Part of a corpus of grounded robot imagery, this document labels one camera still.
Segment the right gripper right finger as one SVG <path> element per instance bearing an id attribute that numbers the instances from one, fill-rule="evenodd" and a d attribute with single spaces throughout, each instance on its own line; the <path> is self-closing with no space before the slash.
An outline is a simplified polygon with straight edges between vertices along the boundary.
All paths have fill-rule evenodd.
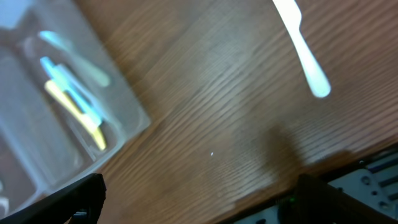
<path id="1" fill-rule="evenodd" d="M 307 174 L 299 176 L 295 188 L 294 222 L 397 224 L 397 220 Z"/>

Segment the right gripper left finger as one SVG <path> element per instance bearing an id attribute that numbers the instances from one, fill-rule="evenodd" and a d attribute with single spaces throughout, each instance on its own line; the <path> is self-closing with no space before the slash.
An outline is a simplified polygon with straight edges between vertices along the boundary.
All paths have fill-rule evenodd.
<path id="1" fill-rule="evenodd" d="M 97 224 L 106 200 L 102 174 L 90 174 L 1 219 L 1 224 Z"/>

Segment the cream plastic knife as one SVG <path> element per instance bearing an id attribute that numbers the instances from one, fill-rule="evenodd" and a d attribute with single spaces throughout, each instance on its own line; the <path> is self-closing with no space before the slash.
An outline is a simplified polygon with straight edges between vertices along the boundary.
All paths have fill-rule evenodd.
<path id="1" fill-rule="evenodd" d="M 96 124 L 87 113 L 81 112 L 76 103 L 67 95 L 66 91 L 53 81 L 44 84 L 47 93 L 62 105 L 88 132 L 100 151 L 106 149 L 106 140 L 99 124 Z"/>

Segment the pale blue plastic knife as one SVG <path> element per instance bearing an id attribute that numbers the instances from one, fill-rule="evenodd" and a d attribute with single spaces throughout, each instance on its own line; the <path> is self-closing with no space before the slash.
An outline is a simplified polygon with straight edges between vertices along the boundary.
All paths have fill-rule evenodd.
<path id="1" fill-rule="evenodd" d="M 99 86 L 106 87 L 110 85 L 111 79 L 108 74 L 103 69 L 99 68 L 99 66 L 95 65 L 93 62 L 79 53 L 72 41 L 54 31 L 49 30 L 40 31 L 38 36 L 40 39 L 49 43 L 52 47 L 55 47 L 56 49 L 69 55 L 71 57 L 72 64 L 74 64 L 77 69 L 87 74 Z"/>

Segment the light blue plastic knife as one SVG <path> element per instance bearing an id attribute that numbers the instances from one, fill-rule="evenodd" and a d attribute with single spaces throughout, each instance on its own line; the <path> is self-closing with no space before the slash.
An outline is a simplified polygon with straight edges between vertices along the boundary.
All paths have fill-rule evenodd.
<path id="1" fill-rule="evenodd" d="M 79 82 L 72 71 L 64 64 L 55 64 L 49 57 L 41 57 L 40 64 L 49 76 L 62 91 L 67 92 L 79 110 L 87 114 L 95 125 L 100 126 L 103 117 L 95 108 L 91 93 Z"/>

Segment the grey blue plastic knife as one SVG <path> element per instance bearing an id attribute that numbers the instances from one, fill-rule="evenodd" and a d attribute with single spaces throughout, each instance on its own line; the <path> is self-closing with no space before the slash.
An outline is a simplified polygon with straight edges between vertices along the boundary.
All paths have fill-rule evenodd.
<path id="1" fill-rule="evenodd" d="M 331 85 L 300 31 L 302 13 L 298 4 L 295 0 L 273 0 L 272 2 L 296 49 L 310 91 L 316 98 L 327 97 L 331 93 Z"/>

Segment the white plastic knife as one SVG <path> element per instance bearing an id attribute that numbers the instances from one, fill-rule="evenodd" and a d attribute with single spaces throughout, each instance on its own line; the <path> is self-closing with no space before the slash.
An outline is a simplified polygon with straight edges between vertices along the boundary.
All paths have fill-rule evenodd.
<path id="1" fill-rule="evenodd" d="M 71 95 L 78 106 L 83 112 L 88 113 L 96 124 L 101 124 L 105 119 L 105 115 L 96 97 L 87 90 L 66 65 L 58 64 L 55 67 L 63 75 L 65 83 L 68 85 L 68 90 L 72 91 Z"/>

